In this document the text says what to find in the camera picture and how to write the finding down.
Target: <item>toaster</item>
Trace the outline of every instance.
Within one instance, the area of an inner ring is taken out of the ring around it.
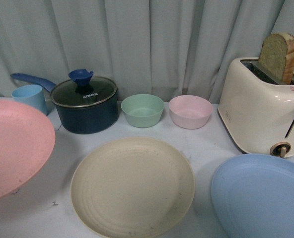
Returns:
[[[287,85],[264,69],[258,58],[234,59],[218,113],[243,152],[294,155],[294,75]]]

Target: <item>tableware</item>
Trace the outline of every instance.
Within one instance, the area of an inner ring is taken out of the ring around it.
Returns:
[[[17,102],[30,105],[43,112],[45,115],[48,113],[46,101],[40,85],[25,85],[19,87],[15,89],[11,95]]]
[[[175,97],[169,102],[172,121],[185,129],[204,126],[213,111],[212,104],[204,98],[193,95]]]
[[[171,145],[127,137],[95,149],[76,169],[73,207],[83,223],[108,238],[153,238],[189,210],[195,179],[187,159]]]
[[[156,125],[163,112],[163,100],[151,94],[136,94],[127,97],[121,104],[128,124],[145,128]]]
[[[0,198],[34,177],[55,144],[50,120],[39,110],[0,100]]]
[[[242,151],[294,155],[294,75],[287,85],[263,70],[258,58],[234,59],[218,112]]]
[[[211,194],[229,237],[294,237],[294,163],[271,155],[235,156],[216,170]]]
[[[58,85],[22,73],[12,78],[35,83],[50,92],[65,129],[77,134],[92,134],[110,127],[118,119],[117,87],[107,78],[93,76],[93,71],[77,69],[69,73],[71,80]]]

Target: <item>blue handle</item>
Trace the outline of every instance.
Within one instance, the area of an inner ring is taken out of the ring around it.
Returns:
[[[48,79],[39,78],[36,76],[24,74],[24,73],[13,73],[10,76],[12,78],[18,79],[20,81],[38,84],[38,85],[42,86],[43,88],[45,88],[45,90],[47,90],[48,92],[51,92],[54,89],[54,87],[56,86],[55,83],[51,82]]]

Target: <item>bread slice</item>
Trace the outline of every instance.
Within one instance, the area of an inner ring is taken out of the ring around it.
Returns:
[[[289,85],[294,74],[294,36],[278,32],[266,37],[258,62]]]

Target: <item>green bowl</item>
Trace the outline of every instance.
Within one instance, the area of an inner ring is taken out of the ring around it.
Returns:
[[[128,124],[139,127],[156,125],[163,112],[163,100],[151,94],[136,94],[127,97],[121,104]]]

